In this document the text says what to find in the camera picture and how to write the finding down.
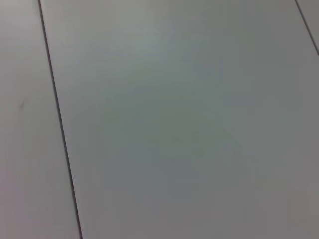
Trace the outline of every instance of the metal panel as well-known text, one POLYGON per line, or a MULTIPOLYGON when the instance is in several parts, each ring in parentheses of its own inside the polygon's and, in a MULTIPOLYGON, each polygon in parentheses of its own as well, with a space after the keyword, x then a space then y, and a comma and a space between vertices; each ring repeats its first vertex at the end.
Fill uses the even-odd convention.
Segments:
POLYGON ((319 236, 319 59, 294 1, 42 6, 85 239, 319 236))
POLYGON ((36 0, 0 0, 0 238, 79 238, 36 0))

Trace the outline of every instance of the gray panel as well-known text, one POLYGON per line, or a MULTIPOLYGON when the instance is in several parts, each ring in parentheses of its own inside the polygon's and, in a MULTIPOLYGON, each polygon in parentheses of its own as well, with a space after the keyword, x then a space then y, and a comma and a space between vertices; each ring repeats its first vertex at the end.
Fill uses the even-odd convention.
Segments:
POLYGON ((85 239, 318 238, 294 1, 42 3, 85 239))
POLYGON ((0 238, 79 238, 36 0, 0 0, 0 238))

